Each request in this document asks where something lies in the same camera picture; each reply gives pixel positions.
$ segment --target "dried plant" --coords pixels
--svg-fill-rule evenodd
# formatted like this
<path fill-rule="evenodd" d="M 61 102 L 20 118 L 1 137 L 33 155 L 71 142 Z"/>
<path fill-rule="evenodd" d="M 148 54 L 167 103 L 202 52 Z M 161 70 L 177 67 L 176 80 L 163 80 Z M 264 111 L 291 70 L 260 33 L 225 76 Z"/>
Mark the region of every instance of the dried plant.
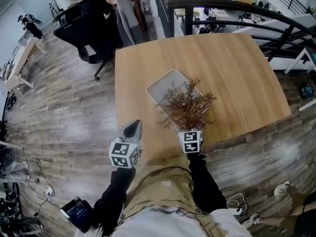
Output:
<path fill-rule="evenodd" d="M 176 88 L 172 83 L 164 94 L 164 101 L 160 103 L 161 108 L 168 115 L 160 122 L 165 127 L 176 124 L 181 130 L 191 130 L 195 127 L 202 129 L 207 124 L 213 124 L 207 117 L 206 110 L 216 100 L 213 92 L 205 95 L 194 94 L 195 86 L 201 82 L 201 78 L 189 80 L 185 84 L 186 90 Z"/>

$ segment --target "wooden floor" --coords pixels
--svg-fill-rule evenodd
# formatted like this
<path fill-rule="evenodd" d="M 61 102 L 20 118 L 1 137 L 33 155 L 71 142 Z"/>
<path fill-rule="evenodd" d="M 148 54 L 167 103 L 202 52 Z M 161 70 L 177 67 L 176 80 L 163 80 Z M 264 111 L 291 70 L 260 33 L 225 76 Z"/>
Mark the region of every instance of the wooden floor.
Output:
<path fill-rule="evenodd" d="M 7 140 L 24 147 L 17 151 L 17 160 L 28 162 L 32 180 L 39 173 L 36 159 L 41 159 L 45 176 L 56 190 L 52 203 L 40 211 L 43 236 L 71 237 L 75 227 L 59 212 L 60 207 L 77 196 L 93 205 L 113 170 L 108 148 L 117 129 L 115 72 L 108 65 L 100 81 L 94 81 L 98 65 L 81 61 L 77 50 L 55 38 L 52 31 L 44 43 L 50 51 L 30 66 L 28 77 L 35 82 L 34 89 L 24 88 L 14 108 L 5 112 Z M 273 196 L 275 186 L 284 180 L 302 192 L 316 188 L 316 107 L 297 111 L 306 103 L 297 84 L 310 78 L 305 73 L 279 74 L 278 78 L 291 105 L 290 118 L 203 150 L 207 168 L 225 197 L 245 195 L 248 216 L 288 213 L 290 198 Z M 30 186 L 31 190 L 21 186 L 23 210 L 29 216 L 38 211 L 48 188 L 42 178 Z M 292 236 L 266 226 L 255 226 L 251 232 L 255 237 Z"/>

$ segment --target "sneaker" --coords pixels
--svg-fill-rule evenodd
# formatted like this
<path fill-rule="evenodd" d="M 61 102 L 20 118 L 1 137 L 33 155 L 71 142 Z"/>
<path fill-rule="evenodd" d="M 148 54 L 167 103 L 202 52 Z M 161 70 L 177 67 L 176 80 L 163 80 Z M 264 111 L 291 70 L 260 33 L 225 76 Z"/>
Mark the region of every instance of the sneaker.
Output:
<path fill-rule="evenodd" d="M 29 165 L 26 163 L 26 161 L 23 161 L 22 164 L 26 169 L 29 169 Z"/>
<path fill-rule="evenodd" d="M 273 192 L 273 194 L 274 194 L 275 196 L 278 196 L 278 195 L 280 195 L 281 193 L 286 192 L 286 187 L 287 187 L 287 186 L 290 186 L 290 182 L 289 182 L 289 181 L 285 181 L 284 183 L 279 184 L 279 185 L 275 188 L 275 191 Z"/>
<path fill-rule="evenodd" d="M 243 225 L 246 229 L 248 229 L 248 228 L 250 228 L 252 225 L 257 225 L 257 224 L 258 224 L 257 219 L 259 219 L 258 214 L 257 214 L 257 213 L 254 213 L 254 214 L 252 214 L 252 215 L 250 216 L 250 218 L 249 218 L 248 220 L 244 221 L 244 222 L 242 223 L 242 225 Z"/>

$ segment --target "white sneaker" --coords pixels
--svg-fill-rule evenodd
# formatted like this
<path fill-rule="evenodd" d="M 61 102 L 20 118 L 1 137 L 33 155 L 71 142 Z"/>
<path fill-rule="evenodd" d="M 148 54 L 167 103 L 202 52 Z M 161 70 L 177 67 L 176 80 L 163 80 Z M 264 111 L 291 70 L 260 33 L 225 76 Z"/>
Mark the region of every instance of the white sneaker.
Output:
<path fill-rule="evenodd" d="M 26 161 L 23 161 L 22 164 L 26 169 L 29 169 L 29 165 L 26 163 Z"/>
<path fill-rule="evenodd" d="M 243 225 L 246 229 L 248 229 L 248 228 L 250 228 L 252 225 L 257 225 L 257 224 L 258 224 L 257 219 L 259 219 L 258 214 L 257 214 L 257 213 L 254 213 L 254 214 L 252 214 L 252 215 L 250 216 L 250 218 L 249 218 L 248 220 L 244 221 L 244 222 L 242 223 L 242 225 Z"/>
<path fill-rule="evenodd" d="M 281 193 L 286 192 L 286 190 L 285 190 L 286 186 L 290 186 L 290 182 L 289 181 L 285 181 L 284 183 L 279 184 L 278 186 L 276 186 L 275 191 L 273 192 L 273 194 L 275 196 L 278 196 Z"/>

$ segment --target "hardwood floor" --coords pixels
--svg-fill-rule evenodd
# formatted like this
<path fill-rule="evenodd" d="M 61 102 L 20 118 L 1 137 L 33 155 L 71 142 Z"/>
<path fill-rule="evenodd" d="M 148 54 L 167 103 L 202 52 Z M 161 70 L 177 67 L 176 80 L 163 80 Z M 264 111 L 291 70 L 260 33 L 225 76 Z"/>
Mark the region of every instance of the hardwood floor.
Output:
<path fill-rule="evenodd" d="M 7 140 L 24 147 L 16 152 L 17 160 L 27 161 L 32 180 L 39 174 L 37 158 L 41 160 L 56 191 L 52 203 L 40 210 L 43 236 L 70 237 L 75 227 L 59 212 L 60 207 L 77 196 L 93 205 L 114 169 L 108 148 L 117 129 L 115 72 L 109 64 L 100 73 L 100 81 L 94 81 L 98 65 L 81 61 L 77 50 L 55 38 L 52 31 L 44 43 L 50 51 L 36 57 L 29 69 L 34 89 L 24 88 L 14 108 L 5 112 Z M 291 117 L 203 149 L 207 167 L 224 196 L 245 195 L 250 208 L 240 221 L 254 212 L 262 216 L 288 213 L 290 198 L 273 196 L 275 186 L 284 180 L 302 192 L 316 188 L 316 107 L 297 111 L 309 100 L 301 100 L 296 85 L 311 79 L 306 73 L 277 76 L 291 105 Z M 30 183 L 31 189 L 20 187 L 24 213 L 31 216 L 38 211 L 48 185 L 41 178 L 39 184 Z M 251 233 L 254 237 L 292 236 L 262 225 L 251 228 Z"/>

